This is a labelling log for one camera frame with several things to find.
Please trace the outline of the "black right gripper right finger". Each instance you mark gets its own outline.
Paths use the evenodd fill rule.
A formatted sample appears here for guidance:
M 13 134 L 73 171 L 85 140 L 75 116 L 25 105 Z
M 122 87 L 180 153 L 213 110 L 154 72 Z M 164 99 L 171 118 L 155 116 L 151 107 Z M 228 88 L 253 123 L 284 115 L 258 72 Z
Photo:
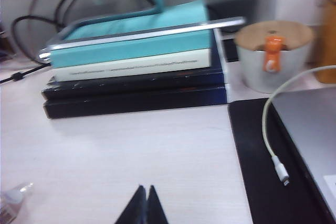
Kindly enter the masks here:
M 153 185 L 151 185 L 150 187 L 148 197 L 148 223 L 168 224 L 168 220 L 166 218 L 161 202 Z

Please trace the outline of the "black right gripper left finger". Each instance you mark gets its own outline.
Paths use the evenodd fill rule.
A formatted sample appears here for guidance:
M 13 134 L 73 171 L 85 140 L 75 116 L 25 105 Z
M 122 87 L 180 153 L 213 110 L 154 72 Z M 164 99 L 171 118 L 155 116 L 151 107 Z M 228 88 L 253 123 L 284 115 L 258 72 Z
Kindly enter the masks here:
M 145 188 L 140 185 L 128 204 L 120 214 L 115 224 L 123 223 L 145 223 L 146 213 L 146 191 Z

